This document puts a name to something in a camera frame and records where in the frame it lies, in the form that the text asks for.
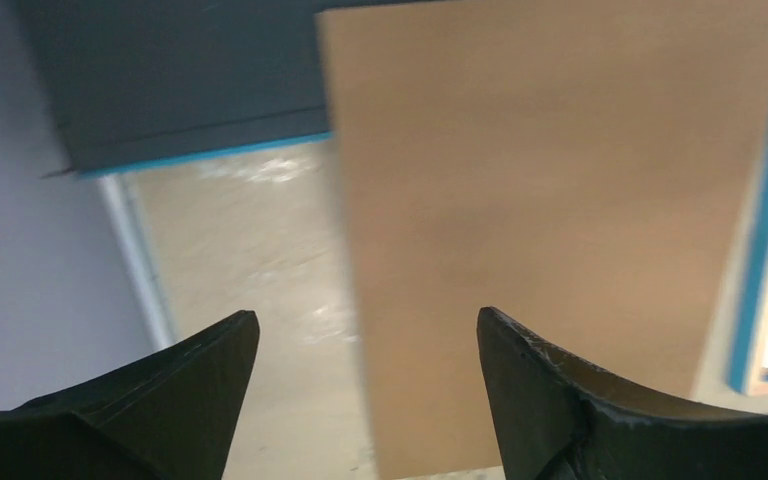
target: wall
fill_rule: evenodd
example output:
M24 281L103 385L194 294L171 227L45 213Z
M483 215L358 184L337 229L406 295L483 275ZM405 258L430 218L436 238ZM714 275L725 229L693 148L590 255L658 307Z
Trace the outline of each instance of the wall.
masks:
M0 3L0 409L151 352L91 180L62 169L36 76Z

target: floor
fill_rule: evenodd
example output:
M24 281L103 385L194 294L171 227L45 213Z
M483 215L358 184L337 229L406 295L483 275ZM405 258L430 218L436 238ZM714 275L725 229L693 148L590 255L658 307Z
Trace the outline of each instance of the floor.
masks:
M226 479L376 478L337 177L330 142L128 175L181 336L261 322Z

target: brown rectangular panel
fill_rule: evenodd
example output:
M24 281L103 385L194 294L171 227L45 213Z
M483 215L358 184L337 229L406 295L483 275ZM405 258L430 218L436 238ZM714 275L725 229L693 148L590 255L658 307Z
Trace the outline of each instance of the brown rectangular panel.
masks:
M498 464L494 305L687 396L768 131L765 0L321 18L384 479Z

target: shiny floor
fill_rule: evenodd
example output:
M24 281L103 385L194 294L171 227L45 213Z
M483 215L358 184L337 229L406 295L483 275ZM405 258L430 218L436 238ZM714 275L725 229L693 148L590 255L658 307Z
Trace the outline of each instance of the shiny floor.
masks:
M128 175L181 336L261 322L228 480L376 478L336 167L323 142Z

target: white trim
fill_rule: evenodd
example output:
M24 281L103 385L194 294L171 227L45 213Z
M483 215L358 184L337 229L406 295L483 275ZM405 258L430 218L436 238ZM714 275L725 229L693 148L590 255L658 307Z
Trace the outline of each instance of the white trim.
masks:
M143 311L152 345L157 351L168 348L177 343L178 335L163 291L157 282L156 270L127 182L121 174L105 175L97 182L119 240L134 293Z

